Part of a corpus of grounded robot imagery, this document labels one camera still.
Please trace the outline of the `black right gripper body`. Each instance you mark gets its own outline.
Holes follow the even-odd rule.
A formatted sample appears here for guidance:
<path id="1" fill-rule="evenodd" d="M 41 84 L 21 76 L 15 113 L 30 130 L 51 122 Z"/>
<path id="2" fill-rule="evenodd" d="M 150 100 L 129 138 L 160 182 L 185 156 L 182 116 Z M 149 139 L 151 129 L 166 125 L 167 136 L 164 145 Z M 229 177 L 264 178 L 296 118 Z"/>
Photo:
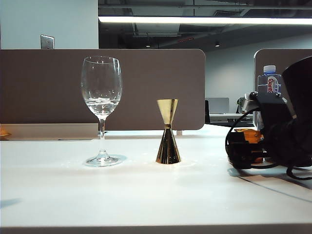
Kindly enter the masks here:
<path id="1" fill-rule="evenodd" d="M 263 121 L 260 145 L 268 156 L 283 166 L 312 165 L 312 122 L 292 119 L 287 122 Z"/>

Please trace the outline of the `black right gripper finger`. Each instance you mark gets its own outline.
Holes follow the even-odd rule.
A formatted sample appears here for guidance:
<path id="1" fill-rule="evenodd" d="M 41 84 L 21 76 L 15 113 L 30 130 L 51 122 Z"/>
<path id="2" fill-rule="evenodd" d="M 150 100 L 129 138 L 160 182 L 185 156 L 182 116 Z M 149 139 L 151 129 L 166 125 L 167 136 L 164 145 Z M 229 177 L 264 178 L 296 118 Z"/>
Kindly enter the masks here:
<path id="1" fill-rule="evenodd" d="M 258 158 L 264 157 L 260 142 L 261 133 L 228 133 L 226 152 L 228 160 L 236 169 L 267 169 L 268 165 L 253 165 Z"/>

